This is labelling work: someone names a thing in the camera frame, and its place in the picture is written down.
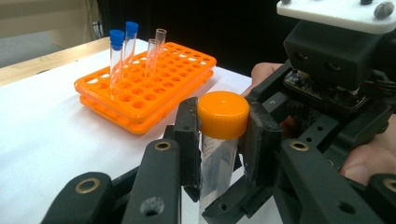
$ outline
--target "wall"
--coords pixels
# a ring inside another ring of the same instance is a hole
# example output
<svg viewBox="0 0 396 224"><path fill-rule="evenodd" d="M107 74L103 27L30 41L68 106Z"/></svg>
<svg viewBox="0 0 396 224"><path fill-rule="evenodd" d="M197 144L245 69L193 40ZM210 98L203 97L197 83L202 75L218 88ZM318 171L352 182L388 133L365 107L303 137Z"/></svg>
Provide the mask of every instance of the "wall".
<svg viewBox="0 0 396 224"><path fill-rule="evenodd" d="M94 40L98 17L95 0L2 0L0 38L51 31L53 43L66 49Z"/></svg>

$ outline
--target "white mount plate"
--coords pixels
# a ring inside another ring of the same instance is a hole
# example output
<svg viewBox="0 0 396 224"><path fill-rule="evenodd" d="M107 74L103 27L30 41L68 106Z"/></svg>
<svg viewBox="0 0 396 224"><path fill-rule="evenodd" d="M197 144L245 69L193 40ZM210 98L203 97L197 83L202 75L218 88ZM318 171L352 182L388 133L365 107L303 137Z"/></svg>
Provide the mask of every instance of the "white mount plate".
<svg viewBox="0 0 396 224"><path fill-rule="evenodd" d="M375 8L385 2L396 7L396 0L373 0L366 6L361 5L360 0L290 0L287 4L278 2L276 8L283 16L369 34L385 34L396 28L395 11L383 20L375 17Z"/></svg>

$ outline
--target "blue-capped test tube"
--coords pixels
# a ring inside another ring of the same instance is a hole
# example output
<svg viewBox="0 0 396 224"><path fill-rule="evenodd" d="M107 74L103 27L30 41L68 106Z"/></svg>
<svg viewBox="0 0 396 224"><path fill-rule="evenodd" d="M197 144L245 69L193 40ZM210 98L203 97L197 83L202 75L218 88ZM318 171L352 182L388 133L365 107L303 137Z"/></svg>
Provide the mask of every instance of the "blue-capped test tube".
<svg viewBox="0 0 396 224"><path fill-rule="evenodd" d="M113 93L116 84L122 82L122 50L124 32L110 30L110 90Z"/></svg>
<svg viewBox="0 0 396 224"><path fill-rule="evenodd" d="M134 45L136 43L139 25L133 21L127 21L125 25L125 47L123 53L124 66L134 61Z"/></svg>

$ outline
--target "clear test tube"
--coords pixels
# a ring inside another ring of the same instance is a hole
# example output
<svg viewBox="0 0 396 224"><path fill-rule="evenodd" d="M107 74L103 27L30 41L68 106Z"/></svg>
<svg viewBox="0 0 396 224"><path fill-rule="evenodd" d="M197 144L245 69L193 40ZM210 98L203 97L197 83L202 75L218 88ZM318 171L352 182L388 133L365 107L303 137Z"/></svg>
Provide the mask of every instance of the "clear test tube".
<svg viewBox="0 0 396 224"><path fill-rule="evenodd" d="M148 51L146 55L146 71L144 77L145 86L149 84L150 79L155 75L155 70L157 69L159 46L160 46L159 40L152 38L148 40Z"/></svg>
<svg viewBox="0 0 396 224"><path fill-rule="evenodd" d="M201 120L202 161L199 223L205 209L231 184L238 138L247 127L247 100L233 92L212 91L198 102Z"/></svg>
<svg viewBox="0 0 396 224"><path fill-rule="evenodd" d="M122 82L122 46L124 32L110 30L110 91L113 94L117 83Z"/></svg>
<svg viewBox="0 0 396 224"><path fill-rule="evenodd" d="M162 28L158 28L155 31L155 39L160 41L160 48L159 48L159 54L163 53L163 45L165 44L165 39L166 39L166 30Z"/></svg>
<svg viewBox="0 0 396 224"><path fill-rule="evenodd" d="M127 21L125 25L125 47L123 52L123 64L127 66L134 61L134 45L136 43L139 25L133 21Z"/></svg>

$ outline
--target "white table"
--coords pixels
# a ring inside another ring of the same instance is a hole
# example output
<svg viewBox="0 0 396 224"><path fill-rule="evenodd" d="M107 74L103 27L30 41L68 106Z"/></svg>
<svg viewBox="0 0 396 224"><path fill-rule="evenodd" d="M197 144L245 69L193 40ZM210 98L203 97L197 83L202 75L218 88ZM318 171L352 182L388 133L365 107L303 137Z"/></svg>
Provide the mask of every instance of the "white table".
<svg viewBox="0 0 396 224"><path fill-rule="evenodd" d="M146 49L138 40L137 53ZM147 143L174 123L176 110L148 133L134 135L83 106L75 80L108 65L105 50L0 88L0 223L39 223L77 175L102 172L114 179L135 168ZM249 77L219 67L213 71L192 96L241 93L250 84ZM198 203L184 191L182 197L182 222L197 223ZM240 221L258 222L281 223L273 199L252 219Z"/></svg>

